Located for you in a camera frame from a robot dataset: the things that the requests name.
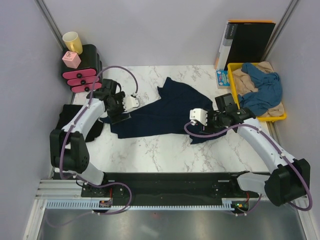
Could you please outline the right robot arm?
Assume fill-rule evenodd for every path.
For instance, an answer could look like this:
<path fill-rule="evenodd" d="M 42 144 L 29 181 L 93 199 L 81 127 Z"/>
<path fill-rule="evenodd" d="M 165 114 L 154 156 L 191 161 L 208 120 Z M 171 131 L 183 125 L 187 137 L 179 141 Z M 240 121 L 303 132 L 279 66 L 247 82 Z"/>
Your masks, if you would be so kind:
<path fill-rule="evenodd" d="M 229 184 L 229 191 L 235 197 L 246 191 L 265 195 L 275 206 L 290 204 L 307 196 L 312 207 L 310 192 L 310 164 L 297 159 L 281 147 L 268 133 L 248 108 L 239 108 L 233 96 L 228 93 L 215 98 L 218 109 L 196 108 L 190 111 L 190 120 L 202 124 L 203 137 L 218 137 L 228 130 L 234 130 L 244 138 L 266 165 L 269 175 L 242 172 Z"/>

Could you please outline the navy blue t shirt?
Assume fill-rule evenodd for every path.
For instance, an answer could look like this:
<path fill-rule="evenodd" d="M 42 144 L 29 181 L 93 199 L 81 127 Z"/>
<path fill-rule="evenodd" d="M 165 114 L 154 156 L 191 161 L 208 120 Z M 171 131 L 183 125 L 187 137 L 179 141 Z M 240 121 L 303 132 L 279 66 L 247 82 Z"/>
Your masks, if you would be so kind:
<path fill-rule="evenodd" d="M 212 110 L 213 102 L 190 85 L 167 77 L 158 87 L 160 99 L 130 113 L 130 118 L 112 124 L 109 117 L 100 120 L 110 125 L 119 139 L 150 137 L 166 134 L 185 135 L 185 124 L 190 121 L 190 110 Z"/>

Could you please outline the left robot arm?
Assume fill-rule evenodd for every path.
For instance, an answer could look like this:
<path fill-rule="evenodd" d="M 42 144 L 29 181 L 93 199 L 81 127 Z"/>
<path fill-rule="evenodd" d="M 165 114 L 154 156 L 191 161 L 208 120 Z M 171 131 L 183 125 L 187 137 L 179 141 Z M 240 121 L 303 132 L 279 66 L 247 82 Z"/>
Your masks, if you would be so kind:
<path fill-rule="evenodd" d="M 110 185 L 104 181 L 105 174 L 90 163 L 86 137 L 103 113 L 107 113 L 112 124 L 130 118 L 125 111 L 126 94 L 116 92 L 120 84 L 104 79 L 102 87 L 93 91 L 73 119 L 62 129 L 54 129 L 49 136 L 50 162 L 60 173 L 69 172 L 92 185 L 92 191 L 99 197 L 106 196 Z"/>

